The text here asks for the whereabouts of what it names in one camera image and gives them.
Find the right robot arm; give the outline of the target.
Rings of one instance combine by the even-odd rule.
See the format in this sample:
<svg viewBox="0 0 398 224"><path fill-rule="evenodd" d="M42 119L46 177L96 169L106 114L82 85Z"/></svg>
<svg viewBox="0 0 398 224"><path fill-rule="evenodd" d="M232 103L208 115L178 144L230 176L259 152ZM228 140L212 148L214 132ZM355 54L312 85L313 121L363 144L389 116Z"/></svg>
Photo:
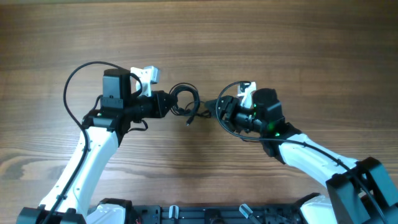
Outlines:
<svg viewBox="0 0 398 224"><path fill-rule="evenodd" d="M274 89L219 96L206 108L227 130L239 136L254 132L269 157L295 167L322 184L328 196L313 194L299 206L307 223L397 223L397 187L373 157L362 161L315 143L286 122Z"/></svg>

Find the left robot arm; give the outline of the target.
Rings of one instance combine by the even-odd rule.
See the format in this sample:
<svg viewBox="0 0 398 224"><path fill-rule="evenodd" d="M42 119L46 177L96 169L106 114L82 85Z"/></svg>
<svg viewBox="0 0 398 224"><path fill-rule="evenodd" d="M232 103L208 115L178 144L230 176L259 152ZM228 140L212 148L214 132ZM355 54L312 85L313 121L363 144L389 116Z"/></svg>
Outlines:
<svg viewBox="0 0 398 224"><path fill-rule="evenodd" d="M93 212L91 198L100 176L131 123L163 118L175 97L152 91L160 72L154 66L112 68L104 71L103 93L80 124L75 152L52 190L37 208L24 207L18 223L139 223L141 218L129 200L106 198Z"/></svg>

